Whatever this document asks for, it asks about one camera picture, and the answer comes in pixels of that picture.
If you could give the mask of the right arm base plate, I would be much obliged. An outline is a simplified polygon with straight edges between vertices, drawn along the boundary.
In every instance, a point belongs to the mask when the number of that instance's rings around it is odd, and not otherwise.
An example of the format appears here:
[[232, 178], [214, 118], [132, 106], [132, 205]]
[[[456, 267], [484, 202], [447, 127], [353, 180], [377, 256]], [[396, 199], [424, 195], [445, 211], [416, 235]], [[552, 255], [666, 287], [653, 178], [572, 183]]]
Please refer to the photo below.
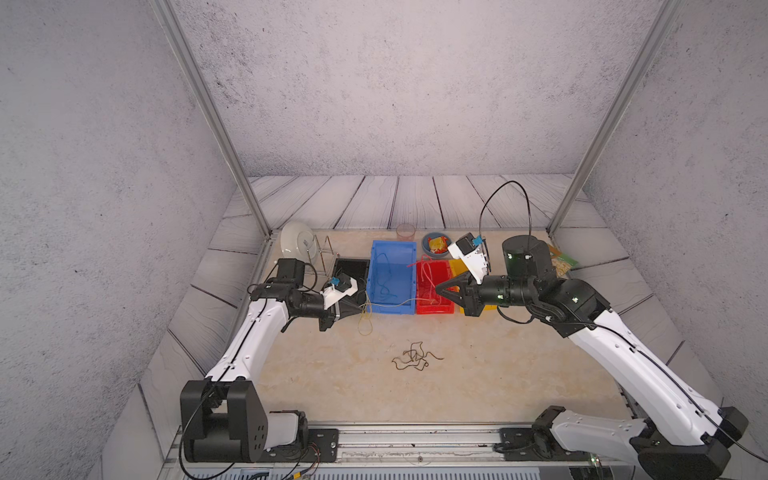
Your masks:
[[502, 428], [493, 451], [505, 461], [578, 462], [589, 461], [587, 452], [570, 451], [560, 446], [548, 431], [534, 428]]

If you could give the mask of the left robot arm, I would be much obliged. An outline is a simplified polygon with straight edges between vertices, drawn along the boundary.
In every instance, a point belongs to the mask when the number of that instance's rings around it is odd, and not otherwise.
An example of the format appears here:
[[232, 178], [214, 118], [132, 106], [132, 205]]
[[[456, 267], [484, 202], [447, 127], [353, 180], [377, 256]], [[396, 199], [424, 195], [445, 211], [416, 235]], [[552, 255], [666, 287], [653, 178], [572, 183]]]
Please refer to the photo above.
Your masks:
[[190, 380], [180, 394], [182, 432], [179, 465], [187, 478], [190, 463], [238, 463], [261, 459], [294, 465], [288, 478], [313, 472], [321, 448], [310, 439], [299, 410], [268, 412], [257, 383], [277, 337], [299, 318], [315, 319], [320, 331], [360, 314], [367, 300], [364, 279], [341, 271], [321, 288], [306, 286], [310, 263], [280, 258], [269, 277], [249, 286], [245, 319], [221, 359], [201, 380]]

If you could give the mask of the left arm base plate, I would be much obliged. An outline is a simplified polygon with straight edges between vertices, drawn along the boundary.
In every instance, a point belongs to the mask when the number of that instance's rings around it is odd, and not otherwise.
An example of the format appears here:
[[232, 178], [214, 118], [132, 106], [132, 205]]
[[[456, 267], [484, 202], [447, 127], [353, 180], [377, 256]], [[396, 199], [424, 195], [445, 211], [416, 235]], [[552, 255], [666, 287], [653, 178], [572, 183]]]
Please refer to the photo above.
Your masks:
[[299, 439], [291, 445], [266, 450], [258, 463], [335, 463], [339, 447], [338, 429], [310, 428], [301, 432]]

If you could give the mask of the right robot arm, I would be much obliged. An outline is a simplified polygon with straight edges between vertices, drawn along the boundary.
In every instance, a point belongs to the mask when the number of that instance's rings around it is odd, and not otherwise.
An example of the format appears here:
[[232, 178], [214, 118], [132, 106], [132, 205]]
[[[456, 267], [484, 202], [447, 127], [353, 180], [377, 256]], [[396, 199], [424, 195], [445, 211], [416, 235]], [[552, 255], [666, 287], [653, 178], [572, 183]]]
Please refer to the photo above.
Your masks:
[[735, 407], [719, 407], [668, 368], [589, 283], [560, 278], [546, 242], [506, 239], [503, 275], [493, 275], [485, 243], [466, 234], [448, 247], [466, 272], [436, 292], [477, 317], [488, 305], [525, 308], [597, 361], [645, 412], [617, 420], [550, 406], [531, 426], [533, 450], [549, 460], [585, 452], [631, 463], [652, 479], [718, 479], [748, 426]]

